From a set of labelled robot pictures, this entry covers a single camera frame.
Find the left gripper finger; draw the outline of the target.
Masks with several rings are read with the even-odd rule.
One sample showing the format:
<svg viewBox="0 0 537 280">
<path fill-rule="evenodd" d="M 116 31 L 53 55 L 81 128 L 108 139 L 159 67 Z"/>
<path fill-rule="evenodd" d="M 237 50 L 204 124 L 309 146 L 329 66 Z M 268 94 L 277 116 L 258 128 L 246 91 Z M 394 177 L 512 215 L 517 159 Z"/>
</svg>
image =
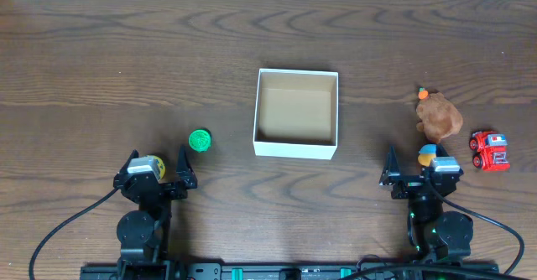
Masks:
<svg viewBox="0 0 537 280">
<path fill-rule="evenodd" d="M 178 152 L 178 160 L 176 164 L 176 173 L 180 180 L 184 184 L 195 184 L 196 183 L 196 174 L 193 168 L 190 166 L 190 162 L 187 158 L 186 147 L 185 145 L 180 146 Z"/>
<path fill-rule="evenodd" d="M 131 154 L 129 155 L 126 163 L 120 168 L 120 170 L 118 171 L 118 174 L 120 175 L 124 175 L 124 174 L 127 174 L 128 173 L 128 166 L 129 164 L 131 163 L 131 161 L 135 158 L 138 158 L 139 157 L 139 154 L 138 154 L 138 151 L 137 150 L 133 150 L 131 152 Z"/>
</svg>

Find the duck toy with blue hat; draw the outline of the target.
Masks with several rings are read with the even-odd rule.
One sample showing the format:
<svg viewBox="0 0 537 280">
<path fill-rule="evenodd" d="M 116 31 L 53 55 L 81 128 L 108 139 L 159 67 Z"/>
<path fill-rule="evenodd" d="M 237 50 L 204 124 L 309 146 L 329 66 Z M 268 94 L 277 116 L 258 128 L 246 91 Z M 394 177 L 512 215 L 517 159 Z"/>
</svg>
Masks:
<svg viewBox="0 0 537 280">
<path fill-rule="evenodd" d="M 436 151 L 437 151 L 436 144 L 432 143 L 432 144 L 424 145 L 419 151 L 419 155 L 418 155 L 419 164 L 424 167 L 429 167 L 432 159 L 437 157 Z"/>
</svg>

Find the yellow ball with blue marks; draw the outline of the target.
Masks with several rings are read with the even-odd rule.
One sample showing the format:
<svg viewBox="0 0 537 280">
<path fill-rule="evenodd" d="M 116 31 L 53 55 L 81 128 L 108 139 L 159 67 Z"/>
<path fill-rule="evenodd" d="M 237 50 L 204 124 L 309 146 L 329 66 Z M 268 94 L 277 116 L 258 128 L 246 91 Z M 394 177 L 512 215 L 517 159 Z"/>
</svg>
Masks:
<svg viewBox="0 0 537 280">
<path fill-rule="evenodd" d="M 156 168 L 158 170 L 158 174 L 156 175 L 157 180 L 160 181 L 164 177 L 166 171 L 164 161 L 162 158 L 155 155 L 153 155 L 152 158 L 154 159 Z"/>
</svg>

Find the brown plush toy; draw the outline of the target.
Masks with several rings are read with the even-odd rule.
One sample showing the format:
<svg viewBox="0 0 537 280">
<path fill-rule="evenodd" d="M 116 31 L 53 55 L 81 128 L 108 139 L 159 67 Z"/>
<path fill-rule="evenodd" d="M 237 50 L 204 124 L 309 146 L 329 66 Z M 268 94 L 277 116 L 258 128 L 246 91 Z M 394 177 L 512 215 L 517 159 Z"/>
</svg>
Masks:
<svg viewBox="0 0 537 280">
<path fill-rule="evenodd" d="M 431 143 L 458 134 L 463 125 L 463 117 L 451 101 L 440 92 L 429 93 L 419 88 L 419 102 L 416 114 L 419 118 L 416 129 L 425 134 Z"/>
</svg>

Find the green round toy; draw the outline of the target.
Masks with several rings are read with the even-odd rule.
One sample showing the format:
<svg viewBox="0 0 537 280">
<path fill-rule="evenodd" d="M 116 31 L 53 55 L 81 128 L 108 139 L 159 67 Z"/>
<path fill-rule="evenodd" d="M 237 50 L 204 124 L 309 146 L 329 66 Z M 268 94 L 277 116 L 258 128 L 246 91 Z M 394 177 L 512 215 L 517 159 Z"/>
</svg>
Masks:
<svg viewBox="0 0 537 280">
<path fill-rule="evenodd" d="M 194 151 L 206 152 L 211 147 L 211 134 L 206 129 L 196 129 L 191 132 L 188 143 Z"/>
</svg>

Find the red toy truck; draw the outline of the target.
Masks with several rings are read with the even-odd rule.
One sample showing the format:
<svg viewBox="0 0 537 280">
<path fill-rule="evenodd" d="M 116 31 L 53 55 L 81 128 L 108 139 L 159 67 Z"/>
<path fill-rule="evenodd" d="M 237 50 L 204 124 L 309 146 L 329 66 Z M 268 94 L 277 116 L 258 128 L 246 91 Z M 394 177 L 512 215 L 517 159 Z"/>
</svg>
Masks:
<svg viewBox="0 0 537 280">
<path fill-rule="evenodd" d="M 502 133 L 495 131 L 474 132 L 469 141 L 469 148 L 473 151 L 473 166 L 486 172 L 509 170 L 507 146 L 507 139 Z"/>
</svg>

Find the white cardboard box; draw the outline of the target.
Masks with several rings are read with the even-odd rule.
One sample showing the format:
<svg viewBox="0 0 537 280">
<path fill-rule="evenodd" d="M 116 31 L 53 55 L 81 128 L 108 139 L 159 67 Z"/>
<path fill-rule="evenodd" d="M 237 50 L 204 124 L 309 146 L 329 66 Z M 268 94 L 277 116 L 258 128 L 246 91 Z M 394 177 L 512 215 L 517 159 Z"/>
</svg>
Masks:
<svg viewBox="0 0 537 280">
<path fill-rule="evenodd" d="M 261 69 L 253 119 L 257 156 L 330 160 L 338 147 L 339 75 Z"/>
</svg>

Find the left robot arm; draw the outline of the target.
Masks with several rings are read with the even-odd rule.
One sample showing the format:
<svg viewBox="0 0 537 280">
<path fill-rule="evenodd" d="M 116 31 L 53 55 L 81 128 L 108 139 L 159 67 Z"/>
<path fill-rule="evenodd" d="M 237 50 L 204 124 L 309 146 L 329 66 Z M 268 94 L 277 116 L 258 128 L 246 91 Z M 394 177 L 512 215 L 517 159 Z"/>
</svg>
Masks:
<svg viewBox="0 0 537 280">
<path fill-rule="evenodd" d="M 160 157 L 141 157 L 134 150 L 113 179 L 113 187 L 138 205 L 117 224 L 119 279 L 180 279 L 185 275 L 182 263 L 168 258 L 171 202 L 185 199 L 197 187 L 184 145 L 172 181 L 163 181 L 165 170 Z"/>
</svg>

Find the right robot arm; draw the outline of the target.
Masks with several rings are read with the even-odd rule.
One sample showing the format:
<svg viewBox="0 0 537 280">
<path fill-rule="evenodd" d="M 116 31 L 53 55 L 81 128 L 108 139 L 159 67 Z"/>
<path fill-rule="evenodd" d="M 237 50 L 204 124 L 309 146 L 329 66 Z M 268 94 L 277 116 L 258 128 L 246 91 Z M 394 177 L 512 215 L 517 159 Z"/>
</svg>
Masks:
<svg viewBox="0 0 537 280">
<path fill-rule="evenodd" d="M 388 151 L 379 184 L 392 190 L 392 199 L 408 201 L 409 242 L 422 262 L 456 262 L 471 255 L 472 218 L 443 209 L 443 199 L 456 191 L 462 175 L 459 163 L 441 145 L 430 164 L 414 175 L 403 174 L 395 149 Z"/>
</svg>

